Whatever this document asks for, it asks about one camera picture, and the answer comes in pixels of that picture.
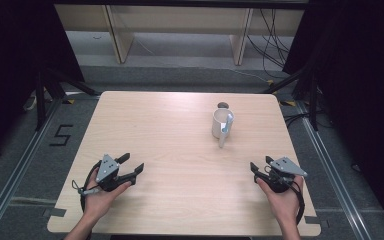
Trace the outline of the person's right hand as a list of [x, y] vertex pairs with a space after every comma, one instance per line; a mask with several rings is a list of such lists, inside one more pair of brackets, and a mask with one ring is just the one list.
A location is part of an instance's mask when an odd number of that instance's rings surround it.
[[262, 179], [257, 179], [257, 184], [266, 194], [271, 210], [282, 230], [297, 228], [296, 216], [299, 210], [299, 200], [291, 189], [283, 193], [275, 193]]

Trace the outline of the metal floor rail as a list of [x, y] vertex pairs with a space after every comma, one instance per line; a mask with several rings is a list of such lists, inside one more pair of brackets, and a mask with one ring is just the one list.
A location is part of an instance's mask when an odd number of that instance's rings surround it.
[[319, 132], [315, 129], [309, 119], [305, 118], [303, 124], [356, 239], [372, 240], [367, 225], [357, 209], [356, 204], [352, 200], [343, 180], [339, 176]]
[[11, 174], [7, 178], [7, 181], [0, 192], [0, 220], [5, 213], [15, 191], [18, 189], [22, 178], [24, 177], [29, 165], [32, 162], [33, 156], [36, 154], [41, 141], [46, 134], [51, 121], [55, 115], [55, 112], [61, 105], [62, 100], [53, 100], [49, 108], [46, 110], [45, 119], [41, 123], [40, 127], [31, 136], [28, 145], [26, 146], [23, 154], [18, 159], [17, 165], [12, 170]]

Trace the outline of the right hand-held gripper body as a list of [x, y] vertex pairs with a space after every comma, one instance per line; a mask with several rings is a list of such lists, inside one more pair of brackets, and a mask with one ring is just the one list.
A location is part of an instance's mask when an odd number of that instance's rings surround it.
[[265, 175], [265, 183], [271, 188], [275, 193], [283, 193], [287, 191], [296, 176], [307, 177], [308, 174], [306, 171], [301, 169], [297, 164], [295, 164], [288, 157], [281, 157], [271, 165], [265, 167], [265, 171], [262, 172]]

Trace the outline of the black metal stand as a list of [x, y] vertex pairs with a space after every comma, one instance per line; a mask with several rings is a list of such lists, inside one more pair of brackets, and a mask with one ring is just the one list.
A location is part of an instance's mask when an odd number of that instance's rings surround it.
[[303, 100], [305, 97], [308, 98], [310, 125], [317, 131], [317, 78], [312, 67], [303, 67], [296, 73], [264, 90], [263, 94], [272, 94], [293, 82], [295, 82], [295, 87], [292, 92], [292, 97], [295, 100]]
[[77, 81], [61, 71], [44, 68], [38, 72], [36, 77], [36, 106], [37, 106], [37, 125], [36, 130], [41, 129], [46, 120], [47, 112], [45, 107], [45, 92], [48, 92], [53, 100], [62, 100], [67, 94], [63, 90], [61, 83], [65, 82], [75, 87], [89, 96], [99, 96], [100, 92], [86, 86], [82, 81]]

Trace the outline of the grey tape patch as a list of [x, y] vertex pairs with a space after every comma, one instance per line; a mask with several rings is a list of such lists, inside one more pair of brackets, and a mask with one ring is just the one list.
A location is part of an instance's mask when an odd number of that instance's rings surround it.
[[60, 208], [47, 208], [43, 212], [44, 217], [51, 217], [51, 216], [56, 216], [56, 217], [63, 217], [66, 213], [65, 209], [60, 209]]
[[327, 220], [322, 220], [321, 218], [317, 216], [305, 216], [305, 223], [306, 224], [317, 224], [321, 228], [329, 228], [329, 222]]

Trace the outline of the person's left hand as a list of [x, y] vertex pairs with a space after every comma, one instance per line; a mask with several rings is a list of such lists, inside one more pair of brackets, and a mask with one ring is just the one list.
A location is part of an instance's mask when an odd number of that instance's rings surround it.
[[82, 218], [92, 225], [96, 224], [109, 211], [113, 201], [130, 186], [131, 182], [126, 182], [113, 191], [106, 192], [100, 190], [97, 193], [87, 195], [85, 197], [85, 209]]

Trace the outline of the light blue toothbrush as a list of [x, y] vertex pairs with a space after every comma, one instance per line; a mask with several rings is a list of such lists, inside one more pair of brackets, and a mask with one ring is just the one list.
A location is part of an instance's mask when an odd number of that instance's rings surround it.
[[226, 117], [226, 122], [221, 126], [221, 133], [227, 134], [231, 128], [231, 125], [234, 121], [234, 115], [229, 113]]

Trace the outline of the black overhead frame beam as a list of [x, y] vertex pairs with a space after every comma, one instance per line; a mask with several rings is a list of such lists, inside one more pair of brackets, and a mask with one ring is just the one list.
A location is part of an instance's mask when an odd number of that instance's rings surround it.
[[305, 9], [310, 0], [51, 0], [54, 4]]

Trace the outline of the dark curtain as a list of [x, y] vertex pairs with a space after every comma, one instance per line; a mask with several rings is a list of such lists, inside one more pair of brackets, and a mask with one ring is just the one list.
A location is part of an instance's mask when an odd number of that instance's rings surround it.
[[317, 72], [329, 114], [384, 209], [384, 0], [308, 0], [284, 71], [309, 60], [342, 11]]
[[0, 0], [0, 143], [48, 69], [84, 80], [54, 0]]

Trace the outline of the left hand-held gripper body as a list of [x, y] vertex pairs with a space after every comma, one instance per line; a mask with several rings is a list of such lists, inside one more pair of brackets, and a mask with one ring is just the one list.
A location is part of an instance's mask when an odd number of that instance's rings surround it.
[[117, 182], [120, 165], [121, 164], [116, 163], [115, 159], [113, 159], [110, 155], [105, 154], [103, 156], [95, 179], [96, 183], [102, 190], [110, 192], [121, 185]]

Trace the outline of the white cup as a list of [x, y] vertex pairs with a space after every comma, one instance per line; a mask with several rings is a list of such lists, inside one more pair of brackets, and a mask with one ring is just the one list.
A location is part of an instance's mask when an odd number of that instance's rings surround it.
[[231, 128], [227, 134], [221, 133], [221, 126], [226, 122], [226, 117], [229, 113], [234, 115], [231, 110], [225, 108], [219, 108], [213, 113], [212, 135], [218, 139], [218, 145], [220, 148], [224, 147], [226, 139], [228, 138], [233, 125], [232, 123]]

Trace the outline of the beige wooden shelf unit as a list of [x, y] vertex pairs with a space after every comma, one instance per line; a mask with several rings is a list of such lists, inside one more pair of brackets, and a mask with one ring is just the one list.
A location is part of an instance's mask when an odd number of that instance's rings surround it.
[[233, 62], [242, 63], [247, 35], [296, 35], [301, 10], [57, 4], [67, 31], [107, 32], [115, 58], [126, 61], [137, 33], [221, 34], [230, 39]]

